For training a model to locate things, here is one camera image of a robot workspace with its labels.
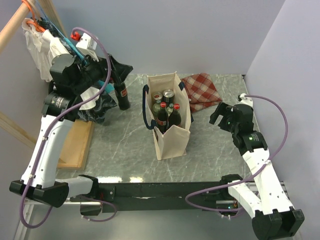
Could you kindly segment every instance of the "red bottle cap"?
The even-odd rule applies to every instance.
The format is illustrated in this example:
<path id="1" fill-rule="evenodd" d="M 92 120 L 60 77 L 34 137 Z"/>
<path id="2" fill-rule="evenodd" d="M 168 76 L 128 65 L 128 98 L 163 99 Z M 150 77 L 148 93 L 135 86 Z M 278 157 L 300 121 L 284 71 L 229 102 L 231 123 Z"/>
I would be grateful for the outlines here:
<path id="1" fill-rule="evenodd" d="M 178 103 L 176 103 L 175 105 L 173 105 L 173 109 L 179 110 L 180 109 L 180 105 Z"/>

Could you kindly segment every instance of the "red checkered cloth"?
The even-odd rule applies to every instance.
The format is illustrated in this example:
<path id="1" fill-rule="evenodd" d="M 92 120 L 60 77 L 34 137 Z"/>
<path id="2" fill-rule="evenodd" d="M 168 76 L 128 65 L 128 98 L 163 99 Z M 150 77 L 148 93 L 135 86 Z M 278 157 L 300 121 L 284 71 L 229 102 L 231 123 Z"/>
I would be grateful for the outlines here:
<path id="1" fill-rule="evenodd" d="M 185 85 L 192 113 L 211 107 L 222 101 L 209 74 L 195 74 L 187 76 L 181 79 L 181 81 Z"/>

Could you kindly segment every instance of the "marble table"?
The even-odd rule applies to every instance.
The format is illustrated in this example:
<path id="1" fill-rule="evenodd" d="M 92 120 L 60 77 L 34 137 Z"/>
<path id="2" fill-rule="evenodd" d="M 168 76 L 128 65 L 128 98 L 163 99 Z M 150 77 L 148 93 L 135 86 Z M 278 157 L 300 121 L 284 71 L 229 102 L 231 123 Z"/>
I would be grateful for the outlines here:
<path id="1" fill-rule="evenodd" d="M 191 74 L 178 75 L 183 78 Z M 241 75 L 211 74 L 211 79 L 227 104 L 236 104 L 238 94 L 247 93 Z M 108 110 L 104 124 L 95 126 L 85 169 L 59 169 L 57 178 L 86 174 L 103 183 L 163 183 L 219 181 L 227 174 L 250 175 L 231 134 L 209 124 L 216 106 L 193 114 L 185 156 L 157 160 L 152 131 L 146 128 L 142 115 L 142 88 L 146 82 L 146 74 L 128 76 L 131 108 Z"/>

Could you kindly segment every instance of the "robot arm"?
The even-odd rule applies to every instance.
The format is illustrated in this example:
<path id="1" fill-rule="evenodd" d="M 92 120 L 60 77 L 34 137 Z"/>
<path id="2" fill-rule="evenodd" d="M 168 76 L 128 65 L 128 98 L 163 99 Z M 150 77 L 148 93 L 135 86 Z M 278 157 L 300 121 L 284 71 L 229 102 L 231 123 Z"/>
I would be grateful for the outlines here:
<path id="1" fill-rule="evenodd" d="M 234 106 L 221 102 L 210 116 L 214 124 L 219 115 L 218 126 L 232 134 L 233 143 L 248 165 L 252 175 L 265 165 L 254 178 L 259 196 L 256 196 L 245 183 L 228 187 L 234 197 L 252 218 L 252 227 L 258 239 L 271 240 L 291 237 L 296 234 L 305 217 L 284 193 L 276 172 L 269 160 L 270 154 L 263 135 L 254 131 L 253 101 L 243 93 L 240 102 Z"/>
<path id="2" fill-rule="evenodd" d="M 98 179 L 95 177 L 80 175 L 70 179 L 56 179 L 59 157 L 79 109 L 69 112 L 54 125 L 46 139 L 35 174 L 31 175 L 40 144 L 43 141 L 43 134 L 49 125 L 59 114 L 81 102 L 80 94 L 98 80 L 106 78 L 106 64 L 99 62 L 92 52 L 86 53 L 92 57 L 86 55 L 84 61 L 80 63 L 70 54 L 62 54 L 52 60 L 50 74 L 56 90 L 52 91 L 44 101 L 40 133 L 31 160 L 21 180 L 11 182 L 9 187 L 11 192 L 22 195 L 28 180 L 33 178 L 26 196 L 56 208 L 70 197 L 96 196 L 99 186 Z"/>

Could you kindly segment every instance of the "black beam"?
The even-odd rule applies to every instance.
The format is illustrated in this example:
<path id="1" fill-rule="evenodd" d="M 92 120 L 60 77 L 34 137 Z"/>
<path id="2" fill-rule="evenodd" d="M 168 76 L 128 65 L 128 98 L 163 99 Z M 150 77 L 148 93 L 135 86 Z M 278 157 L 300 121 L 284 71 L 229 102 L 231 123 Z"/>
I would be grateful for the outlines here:
<path id="1" fill-rule="evenodd" d="M 119 211 L 142 210 L 183 210 L 194 209 L 186 203 L 185 197 L 193 192 L 221 185 L 213 182 L 164 182 L 164 183 L 100 183 L 99 190 L 103 200 L 116 205 Z M 233 200 L 220 191 L 203 193 L 190 200 L 198 205 L 216 208 L 216 201 Z M 80 197 L 72 202 L 85 202 Z M 103 213 L 113 212 L 108 205 L 103 205 Z"/>

